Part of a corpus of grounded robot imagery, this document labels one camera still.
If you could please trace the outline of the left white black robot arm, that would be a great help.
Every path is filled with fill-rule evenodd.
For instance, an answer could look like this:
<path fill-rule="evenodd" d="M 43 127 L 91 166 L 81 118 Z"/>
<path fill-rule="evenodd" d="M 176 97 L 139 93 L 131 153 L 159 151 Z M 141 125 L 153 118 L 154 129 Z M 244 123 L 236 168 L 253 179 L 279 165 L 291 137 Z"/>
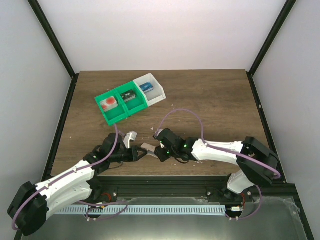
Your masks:
<path fill-rule="evenodd" d="M 111 133 L 70 169 L 37 184 L 21 185 L 7 210 L 12 229 L 29 236 L 61 209 L 81 201 L 97 202 L 102 196 L 98 175 L 111 163 L 137 162 L 147 155 L 139 146 L 127 146 L 130 141 L 129 135 Z"/>

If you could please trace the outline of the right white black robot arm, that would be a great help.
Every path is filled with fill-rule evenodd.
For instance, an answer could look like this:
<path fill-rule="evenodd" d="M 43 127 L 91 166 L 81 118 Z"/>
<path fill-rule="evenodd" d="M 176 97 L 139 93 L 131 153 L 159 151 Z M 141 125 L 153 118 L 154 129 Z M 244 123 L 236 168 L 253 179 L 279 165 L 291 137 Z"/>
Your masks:
<path fill-rule="evenodd" d="M 229 202 L 236 200 L 252 186 L 269 187 L 274 179 L 281 177 L 277 170 L 278 156 L 254 137 L 243 141 L 213 142 L 201 138 L 183 139 L 170 129 L 159 131 L 155 139 L 160 145 L 151 146 L 149 152 L 161 162 L 174 158 L 182 163 L 189 161 L 217 161 L 238 166 L 222 188 L 223 198 Z"/>

